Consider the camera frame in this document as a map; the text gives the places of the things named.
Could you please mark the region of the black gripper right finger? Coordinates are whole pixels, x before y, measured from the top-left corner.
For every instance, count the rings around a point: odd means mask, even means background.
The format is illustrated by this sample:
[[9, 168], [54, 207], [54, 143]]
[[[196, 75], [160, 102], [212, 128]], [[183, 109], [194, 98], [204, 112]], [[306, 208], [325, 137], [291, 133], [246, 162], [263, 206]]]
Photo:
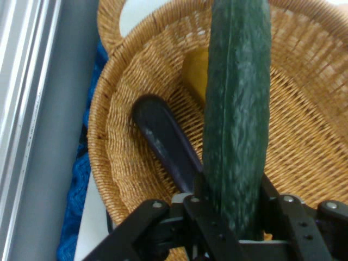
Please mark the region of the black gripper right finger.
[[289, 244], [296, 260], [347, 260], [347, 204], [325, 200], [314, 209], [263, 176], [259, 207], [264, 231]]

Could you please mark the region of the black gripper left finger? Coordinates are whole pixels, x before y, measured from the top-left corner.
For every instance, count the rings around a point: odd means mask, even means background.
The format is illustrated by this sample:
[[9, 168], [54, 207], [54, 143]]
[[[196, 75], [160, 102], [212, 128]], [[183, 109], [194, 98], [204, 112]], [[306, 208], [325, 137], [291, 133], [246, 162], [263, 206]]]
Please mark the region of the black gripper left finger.
[[189, 260], [248, 260], [203, 187], [199, 177], [194, 194], [180, 194], [177, 203], [143, 201], [85, 260], [165, 260], [178, 247]]

